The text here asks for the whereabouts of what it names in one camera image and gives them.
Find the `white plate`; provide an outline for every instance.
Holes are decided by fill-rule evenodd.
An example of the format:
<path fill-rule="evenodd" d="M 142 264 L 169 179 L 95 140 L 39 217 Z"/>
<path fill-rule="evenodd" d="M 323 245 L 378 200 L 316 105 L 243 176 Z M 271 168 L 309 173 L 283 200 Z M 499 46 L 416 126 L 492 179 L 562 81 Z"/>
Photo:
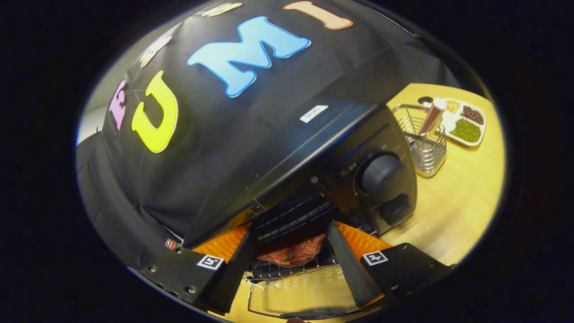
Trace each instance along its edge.
<path fill-rule="evenodd" d="M 482 110 L 480 110 L 477 106 L 474 106 L 472 104 L 469 104 L 467 102 L 461 101 L 461 100 L 457 100 L 457 99 L 453 99 L 453 98 L 444 98 L 445 100 L 454 100 L 458 103 L 460 103 L 460 107 L 459 109 L 456 111 L 456 113 L 452 113 L 448 110 L 445 110 L 443 113 L 443 122 L 441 123 L 444 126 L 444 132 L 445 134 L 462 143 L 465 144 L 467 146 L 477 146 L 478 144 L 480 144 L 480 142 L 482 141 L 482 137 L 484 136 L 484 129 L 486 127 L 486 116 L 484 115 L 484 112 L 482 112 Z M 462 112 L 463 112 L 463 106 L 468 106 L 470 107 L 472 110 L 478 111 L 478 113 L 480 113 L 480 115 L 482 116 L 482 121 L 483 124 L 477 124 L 476 122 L 474 122 L 473 120 L 467 118 L 467 117 L 463 117 L 461 116 Z M 465 119 L 466 121 L 472 123 L 473 125 L 478 126 L 478 128 L 480 129 L 480 137 L 478 138 L 478 141 L 475 143 L 469 143 L 468 141 L 458 138 L 457 136 L 454 136 L 451 134 L 451 131 L 454 130 L 454 128 L 456 127 L 456 121 L 458 121 L 459 119 Z"/>

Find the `wire basket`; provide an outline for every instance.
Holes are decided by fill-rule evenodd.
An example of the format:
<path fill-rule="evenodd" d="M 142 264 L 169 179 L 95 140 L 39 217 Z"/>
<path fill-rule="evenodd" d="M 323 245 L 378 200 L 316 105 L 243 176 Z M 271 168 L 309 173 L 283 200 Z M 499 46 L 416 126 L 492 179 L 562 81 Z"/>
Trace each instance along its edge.
<path fill-rule="evenodd" d="M 418 133 L 429 109 L 425 106 L 401 104 L 391 110 L 406 135 L 417 174 L 425 178 L 436 174 L 447 157 L 447 137 L 441 124 L 442 117 L 433 129 Z"/>

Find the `white label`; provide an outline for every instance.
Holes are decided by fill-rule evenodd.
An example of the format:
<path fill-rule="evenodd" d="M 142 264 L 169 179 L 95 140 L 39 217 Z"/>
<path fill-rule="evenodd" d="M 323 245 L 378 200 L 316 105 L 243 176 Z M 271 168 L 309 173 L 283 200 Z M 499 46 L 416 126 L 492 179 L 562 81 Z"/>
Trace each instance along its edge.
<path fill-rule="evenodd" d="M 304 123 L 307 123 L 311 120 L 313 120 L 313 118 L 315 118 L 316 116 L 319 115 L 319 113 L 325 111 L 326 108 L 328 108 L 328 105 L 317 105 L 315 106 L 313 109 L 309 110 L 309 112 L 305 113 L 301 118 L 299 118 L 301 121 L 303 121 Z"/>
<path fill-rule="evenodd" d="M 224 259 L 220 258 L 220 257 L 213 257 L 210 255 L 205 255 L 205 257 L 203 257 L 198 263 L 198 266 L 207 268 L 207 269 L 211 269 L 211 270 L 217 270 L 217 268 L 219 268 L 219 266 L 221 266 L 221 264 L 223 263 Z"/>
<path fill-rule="evenodd" d="M 380 251 L 365 253 L 363 255 L 363 258 L 367 261 L 369 266 L 374 266 L 376 264 L 389 261 L 389 259 L 385 255 L 383 255 L 383 253 Z"/>

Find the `seeds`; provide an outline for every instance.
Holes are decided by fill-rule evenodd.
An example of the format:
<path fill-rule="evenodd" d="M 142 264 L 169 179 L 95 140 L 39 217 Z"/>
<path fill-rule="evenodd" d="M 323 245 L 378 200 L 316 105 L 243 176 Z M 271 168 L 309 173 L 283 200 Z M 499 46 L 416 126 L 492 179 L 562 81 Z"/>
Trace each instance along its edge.
<path fill-rule="evenodd" d="M 447 111 L 455 113 L 460 108 L 460 103 L 455 100 L 447 100 Z"/>
<path fill-rule="evenodd" d="M 468 141 L 469 143 L 475 143 L 480 138 L 480 128 L 461 118 L 456 121 L 456 126 L 450 134 Z"/>
<path fill-rule="evenodd" d="M 482 116 L 480 115 L 480 113 L 476 110 L 472 110 L 469 106 L 466 105 L 463 106 L 463 112 L 460 115 L 465 118 L 469 118 L 470 120 L 473 120 L 479 125 L 484 124 L 484 120 L 482 120 Z"/>

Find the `yellow letter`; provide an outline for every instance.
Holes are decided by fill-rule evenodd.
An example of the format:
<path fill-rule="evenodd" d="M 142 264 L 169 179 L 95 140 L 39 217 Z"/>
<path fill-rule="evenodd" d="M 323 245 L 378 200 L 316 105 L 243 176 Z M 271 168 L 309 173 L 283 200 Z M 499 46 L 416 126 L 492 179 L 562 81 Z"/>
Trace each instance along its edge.
<path fill-rule="evenodd" d="M 289 5 L 283 7 L 285 10 L 299 10 L 300 12 L 306 13 L 311 17 L 315 17 L 325 24 L 328 29 L 338 30 L 353 26 L 353 22 L 349 19 L 341 18 L 336 16 L 325 9 L 319 8 L 313 4 L 311 1 L 299 1 L 293 2 Z"/>
<path fill-rule="evenodd" d="M 148 149 L 155 153 L 162 152 L 168 146 L 177 122 L 177 100 L 161 79 L 163 73 L 163 71 L 159 71 L 149 82 L 145 91 L 146 96 L 153 95 L 164 111 L 161 125 L 158 128 L 152 125 L 145 115 L 143 102 L 139 103 L 131 121 L 131 129 L 136 131 Z"/>

